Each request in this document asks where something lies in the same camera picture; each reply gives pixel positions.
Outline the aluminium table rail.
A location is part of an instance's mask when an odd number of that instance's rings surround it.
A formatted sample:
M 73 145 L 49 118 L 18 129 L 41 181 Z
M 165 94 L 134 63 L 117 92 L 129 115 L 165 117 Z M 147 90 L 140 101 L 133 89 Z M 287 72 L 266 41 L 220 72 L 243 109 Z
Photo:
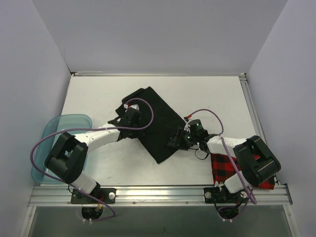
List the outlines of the aluminium table rail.
M 281 170 L 280 162 L 266 144 L 262 126 L 254 106 L 247 78 L 239 77 L 255 135 L 237 149 L 237 160 L 246 180 L 258 187 Z
M 77 77 L 241 77 L 246 78 L 247 73 L 106 73 L 106 72 L 71 72 Z
M 112 207 L 127 206 L 204 206 L 202 186 L 116 186 Z M 292 199 L 286 185 L 276 185 L 273 190 L 254 189 L 257 205 L 291 205 Z M 71 193 L 66 186 L 34 187 L 28 207 L 95 206 L 94 203 L 71 203 Z

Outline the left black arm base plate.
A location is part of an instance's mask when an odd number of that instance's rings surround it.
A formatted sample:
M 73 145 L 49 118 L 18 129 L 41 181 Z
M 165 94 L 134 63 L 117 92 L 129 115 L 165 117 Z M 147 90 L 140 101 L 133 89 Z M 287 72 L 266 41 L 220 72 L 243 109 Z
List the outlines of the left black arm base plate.
M 114 204 L 116 198 L 115 188 L 99 188 L 99 190 L 93 191 L 91 196 L 103 201 L 106 204 Z M 99 202 L 83 195 L 78 190 L 72 190 L 71 204 L 98 204 Z

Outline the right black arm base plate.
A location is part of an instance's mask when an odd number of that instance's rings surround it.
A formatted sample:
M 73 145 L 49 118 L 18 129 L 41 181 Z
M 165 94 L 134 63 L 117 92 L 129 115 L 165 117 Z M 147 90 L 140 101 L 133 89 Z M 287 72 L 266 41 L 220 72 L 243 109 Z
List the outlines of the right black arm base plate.
M 208 204 L 239 204 L 247 200 L 247 197 L 241 194 L 242 191 L 231 194 L 226 188 L 205 187 L 203 189 L 204 202 Z

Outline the black long sleeve shirt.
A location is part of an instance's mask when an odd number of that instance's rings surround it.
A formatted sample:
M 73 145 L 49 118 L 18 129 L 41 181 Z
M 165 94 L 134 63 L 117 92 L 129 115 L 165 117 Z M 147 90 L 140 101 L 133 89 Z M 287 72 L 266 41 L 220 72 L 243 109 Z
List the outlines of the black long sleeve shirt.
M 167 146 L 179 127 L 184 127 L 183 119 L 152 89 L 140 88 L 122 99 L 122 103 L 137 104 L 141 112 L 139 124 L 143 130 L 123 130 L 123 138 L 138 139 L 149 154 L 160 164 L 178 149 Z

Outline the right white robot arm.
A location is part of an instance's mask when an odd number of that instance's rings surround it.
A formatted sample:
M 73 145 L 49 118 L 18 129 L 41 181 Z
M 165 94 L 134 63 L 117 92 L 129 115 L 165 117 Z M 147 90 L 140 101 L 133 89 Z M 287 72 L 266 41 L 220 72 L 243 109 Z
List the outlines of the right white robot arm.
M 281 169 L 261 137 L 236 139 L 210 134 L 199 119 L 190 121 L 184 128 L 178 127 L 167 145 L 205 152 L 211 160 L 214 184 L 223 185 L 219 196 L 225 202 L 233 200 L 244 187 L 274 189 L 274 175 Z

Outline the translucent blue plastic bin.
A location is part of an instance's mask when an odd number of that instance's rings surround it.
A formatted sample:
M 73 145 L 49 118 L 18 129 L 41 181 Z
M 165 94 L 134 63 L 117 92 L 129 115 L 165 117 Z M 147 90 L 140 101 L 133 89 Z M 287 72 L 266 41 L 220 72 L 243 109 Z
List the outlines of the translucent blue plastic bin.
M 71 128 L 91 128 L 92 127 L 92 120 L 89 116 L 84 114 L 68 114 L 68 115 L 60 115 L 51 119 L 42 134 L 42 137 L 46 137 L 54 132 L 71 129 Z M 36 166 L 41 169 L 42 171 L 50 174 L 53 177 L 57 177 L 53 174 L 50 170 L 48 170 L 45 165 L 45 159 L 48 156 L 51 148 L 55 144 L 56 140 L 58 139 L 59 135 L 55 135 L 53 137 L 48 138 L 47 140 L 43 141 L 39 144 L 38 148 L 36 149 L 36 153 L 34 156 L 34 163 Z M 37 171 L 34 167 L 31 171 L 31 176 L 34 182 L 42 185 L 59 185 L 61 182 L 49 178 L 39 171 Z

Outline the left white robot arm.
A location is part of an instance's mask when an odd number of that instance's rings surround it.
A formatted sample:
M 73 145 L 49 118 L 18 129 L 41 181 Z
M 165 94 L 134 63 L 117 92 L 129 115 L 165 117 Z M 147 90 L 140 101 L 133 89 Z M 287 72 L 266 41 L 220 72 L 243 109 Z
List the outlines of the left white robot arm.
M 100 127 L 101 131 L 88 131 L 71 135 L 62 133 L 45 160 L 45 167 L 64 183 L 82 191 L 82 197 L 89 203 L 100 197 L 99 184 L 83 171 L 88 153 L 124 138 L 135 138 L 133 130 L 118 127 L 139 127 L 141 112 L 137 104 L 125 106 L 123 116 Z

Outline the right aluminium table rail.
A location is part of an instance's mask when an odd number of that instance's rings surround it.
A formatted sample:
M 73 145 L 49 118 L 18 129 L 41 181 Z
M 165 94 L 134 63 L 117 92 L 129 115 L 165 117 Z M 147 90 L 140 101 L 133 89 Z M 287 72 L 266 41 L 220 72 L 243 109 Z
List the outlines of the right aluminium table rail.
M 239 77 L 255 135 L 237 149 L 237 160 L 246 180 L 258 187 L 281 170 L 280 162 L 266 144 L 262 126 L 254 106 L 247 78 Z

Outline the front aluminium table rail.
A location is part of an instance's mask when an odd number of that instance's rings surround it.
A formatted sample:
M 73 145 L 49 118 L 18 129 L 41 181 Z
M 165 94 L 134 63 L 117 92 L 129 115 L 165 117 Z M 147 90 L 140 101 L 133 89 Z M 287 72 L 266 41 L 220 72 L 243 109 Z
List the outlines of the front aluminium table rail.
M 127 206 L 204 206 L 202 186 L 116 186 L 112 207 Z M 286 185 L 276 185 L 273 190 L 254 189 L 257 205 L 291 205 L 292 199 Z M 66 186 L 34 187 L 28 207 L 95 206 L 94 203 L 71 203 L 71 193 Z

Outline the red black plaid shirt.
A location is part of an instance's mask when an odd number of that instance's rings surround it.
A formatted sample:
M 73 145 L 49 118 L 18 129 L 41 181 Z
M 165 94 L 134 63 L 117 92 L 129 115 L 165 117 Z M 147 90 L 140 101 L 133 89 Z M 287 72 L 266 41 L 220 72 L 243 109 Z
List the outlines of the red black plaid shirt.
M 225 180 L 227 180 L 228 178 L 230 178 L 236 173 L 227 155 L 211 154 L 210 159 L 211 159 L 211 168 L 212 168 L 212 176 L 213 176 L 214 183 L 224 182 Z M 273 190 L 274 187 L 275 187 L 274 177 L 269 178 L 268 180 L 263 182 L 260 186 L 258 186 L 259 189 L 266 189 L 266 190 Z

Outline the back aluminium table rail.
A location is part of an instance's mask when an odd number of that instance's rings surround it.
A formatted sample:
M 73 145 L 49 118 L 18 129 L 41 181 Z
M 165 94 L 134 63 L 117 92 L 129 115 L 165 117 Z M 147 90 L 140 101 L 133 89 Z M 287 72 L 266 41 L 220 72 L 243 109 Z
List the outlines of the back aluminium table rail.
M 77 77 L 241 77 L 246 78 L 247 73 L 106 73 L 106 72 L 71 72 Z

